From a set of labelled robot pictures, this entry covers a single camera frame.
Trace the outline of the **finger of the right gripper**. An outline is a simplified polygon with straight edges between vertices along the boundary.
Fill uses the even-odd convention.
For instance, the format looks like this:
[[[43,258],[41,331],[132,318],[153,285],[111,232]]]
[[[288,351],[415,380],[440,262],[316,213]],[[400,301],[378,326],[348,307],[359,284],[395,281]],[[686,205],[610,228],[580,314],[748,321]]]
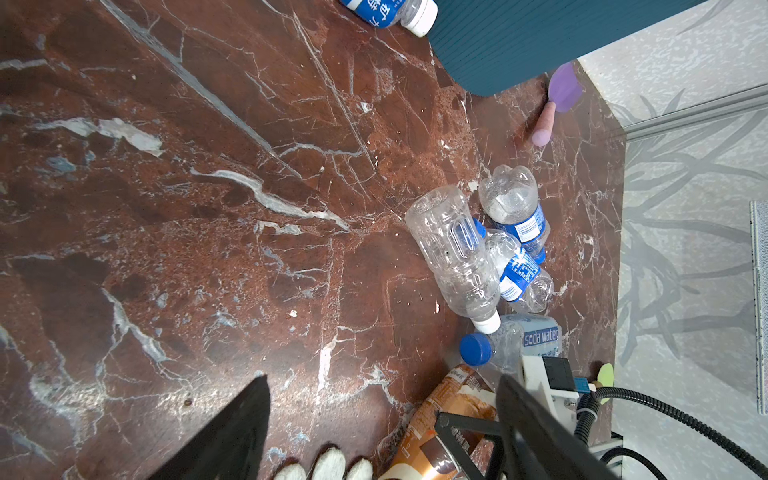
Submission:
[[[497,421],[478,419],[448,412],[436,416],[435,432],[444,449],[466,479],[505,479],[504,445]],[[482,473],[471,458],[474,448],[488,438],[493,448],[486,470]]]

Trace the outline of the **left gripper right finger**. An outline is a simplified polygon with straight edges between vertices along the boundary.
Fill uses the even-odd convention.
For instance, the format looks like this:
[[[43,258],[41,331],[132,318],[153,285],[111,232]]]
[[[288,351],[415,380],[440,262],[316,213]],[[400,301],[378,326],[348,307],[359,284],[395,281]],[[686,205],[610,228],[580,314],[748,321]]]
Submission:
[[[508,479],[616,477],[513,377],[501,377],[496,407]]]

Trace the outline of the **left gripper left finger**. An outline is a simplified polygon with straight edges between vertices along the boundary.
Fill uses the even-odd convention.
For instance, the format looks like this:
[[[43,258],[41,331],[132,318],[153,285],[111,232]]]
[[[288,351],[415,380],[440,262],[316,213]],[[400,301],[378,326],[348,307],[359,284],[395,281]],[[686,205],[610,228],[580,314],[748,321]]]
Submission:
[[[268,433],[268,378],[251,381],[153,479],[256,479]]]

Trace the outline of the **brown tea bottle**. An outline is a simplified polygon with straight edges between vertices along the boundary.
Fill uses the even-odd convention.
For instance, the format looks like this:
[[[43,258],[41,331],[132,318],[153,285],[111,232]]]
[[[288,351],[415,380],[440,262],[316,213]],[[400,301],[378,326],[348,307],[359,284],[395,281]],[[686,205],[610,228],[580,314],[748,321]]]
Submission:
[[[493,421],[496,394],[482,376],[460,364],[446,374],[413,415],[382,479],[465,479],[458,458],[470,458],[484,435],[462,425]]]

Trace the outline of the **soda water bottle blue cap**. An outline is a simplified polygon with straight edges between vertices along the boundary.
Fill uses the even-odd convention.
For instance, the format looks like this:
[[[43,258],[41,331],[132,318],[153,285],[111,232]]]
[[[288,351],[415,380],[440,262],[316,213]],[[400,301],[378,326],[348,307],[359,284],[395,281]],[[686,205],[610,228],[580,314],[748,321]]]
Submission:
[[[522,379],[523,356],[558,357],[561,349],[562,330],[556,320],[521,313],[504,315],[494,333],[471,333],[459,344],[462,361],[493,389],[503,375]]]

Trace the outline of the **crushed clear bottle blue label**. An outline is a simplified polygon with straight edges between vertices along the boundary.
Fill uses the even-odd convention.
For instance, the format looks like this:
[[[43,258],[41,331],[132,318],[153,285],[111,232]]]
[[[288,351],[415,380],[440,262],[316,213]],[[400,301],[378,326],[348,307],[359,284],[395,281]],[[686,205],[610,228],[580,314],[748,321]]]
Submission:
[[[549,273],[513,235],[504,230],[487,229],[477,219],[474,223],[499,276],[501,298],[517,312],[544,313],[554,293],[554,281]]]

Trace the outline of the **clear ribbed bottle white cap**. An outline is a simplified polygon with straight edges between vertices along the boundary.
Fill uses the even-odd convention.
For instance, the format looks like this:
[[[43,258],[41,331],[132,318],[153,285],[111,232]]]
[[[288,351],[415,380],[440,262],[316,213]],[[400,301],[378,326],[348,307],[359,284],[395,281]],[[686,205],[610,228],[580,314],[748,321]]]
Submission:
[[[426,193],[408,209],[405,222],[448,307],[477,331],[496,332],[499,276],[462,191],[446,185]]]

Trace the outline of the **small clear bottle blue label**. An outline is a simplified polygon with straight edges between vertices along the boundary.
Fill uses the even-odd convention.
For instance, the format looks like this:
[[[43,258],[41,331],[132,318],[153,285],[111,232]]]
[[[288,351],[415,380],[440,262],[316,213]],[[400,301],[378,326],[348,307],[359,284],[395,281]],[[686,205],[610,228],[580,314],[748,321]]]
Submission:
[[[494,224],[515,237],[541,265],[551,232],[539,200],[538,185],[525,166],[500,165],[479,185],[479,199]]]

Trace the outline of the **clear bottle blue label white cap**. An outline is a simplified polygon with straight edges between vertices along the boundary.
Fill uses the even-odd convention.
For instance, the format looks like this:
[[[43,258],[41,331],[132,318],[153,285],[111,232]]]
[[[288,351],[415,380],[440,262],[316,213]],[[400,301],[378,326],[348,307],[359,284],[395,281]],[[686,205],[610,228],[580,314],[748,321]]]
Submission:
[[[418,38],[431,30],[439,11],[434,0],[340,0],[340,3],[375,28],[400,24]]]

